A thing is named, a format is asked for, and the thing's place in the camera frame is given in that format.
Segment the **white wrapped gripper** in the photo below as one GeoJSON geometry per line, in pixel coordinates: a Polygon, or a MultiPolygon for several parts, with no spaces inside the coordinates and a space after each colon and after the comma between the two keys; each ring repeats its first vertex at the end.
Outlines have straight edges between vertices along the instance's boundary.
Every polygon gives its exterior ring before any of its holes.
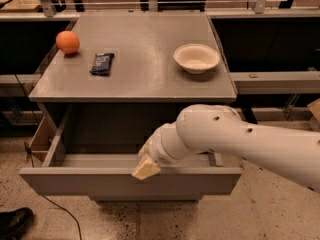
{"type": "Polygon", "coordinates": [[[157,129],[138,152],[139,163],[132,176],[144,180],[161,171],[160,167],[170,166],[174,159],[165,151],[162,145],[163,129],[157,129]]]}

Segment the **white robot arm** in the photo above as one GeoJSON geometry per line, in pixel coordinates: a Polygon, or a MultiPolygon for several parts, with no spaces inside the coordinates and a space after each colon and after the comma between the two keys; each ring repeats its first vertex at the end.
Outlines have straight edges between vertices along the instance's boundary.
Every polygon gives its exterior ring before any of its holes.
{"type": "Polygon", "coordinates": [[[187,156],[241,157],[320,192],[320,133],[248,123],[229,106],[191,105],[157,128],[139,150],[132,176],[144,180],[187,156]]]}

